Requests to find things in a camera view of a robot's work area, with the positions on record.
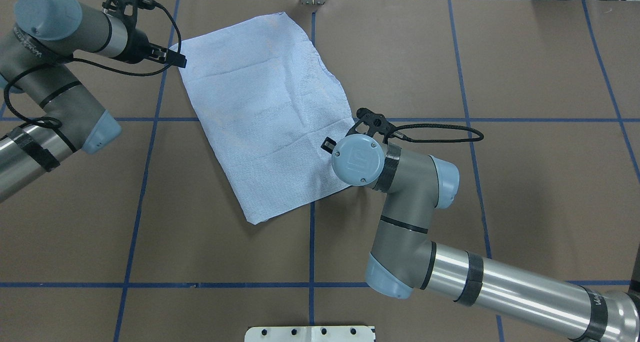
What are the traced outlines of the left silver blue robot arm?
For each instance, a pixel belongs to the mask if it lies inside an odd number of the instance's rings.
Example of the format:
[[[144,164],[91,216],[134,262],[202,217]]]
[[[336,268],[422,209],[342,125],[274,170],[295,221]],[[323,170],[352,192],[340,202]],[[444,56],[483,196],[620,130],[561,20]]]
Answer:
[[[67,68],[82,63],[117,69],[74,57],[85,51],[126,64],[162,64],[151,77],[187,59],[175,48],[151,43],[137,28],[140,10],[169,10],[157,0],[105,0],[102,9],[78,0],[17,0],[15,23],[1,39],[1,96],[21,124],[1,137],[1,200],[6,201],[73,153],[89,155],[122,132],[118,121]]]

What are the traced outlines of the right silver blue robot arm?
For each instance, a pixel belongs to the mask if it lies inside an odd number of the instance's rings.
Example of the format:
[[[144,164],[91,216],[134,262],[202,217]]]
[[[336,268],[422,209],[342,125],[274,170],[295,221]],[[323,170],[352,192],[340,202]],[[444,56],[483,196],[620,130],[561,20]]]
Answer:
[[[482,307],[562,335],[572,342],[637,342],[639,284],[627,292],[600,293],[509,266],[429,237],[434,211],[457,196],[458,168],[433,155],[404,149],[392,139],[432,143],[403,133],[409,129],[457,130],[471,137],[440,143],[473,143],[483,133],[471,127],[414,123],[397,126],[362,107],[344,137],[326,137],[334,173],[345,184],[386,195],[368,256],[365,282],[380,294],[407,299],[414,290],[431,290],[456,304]]]

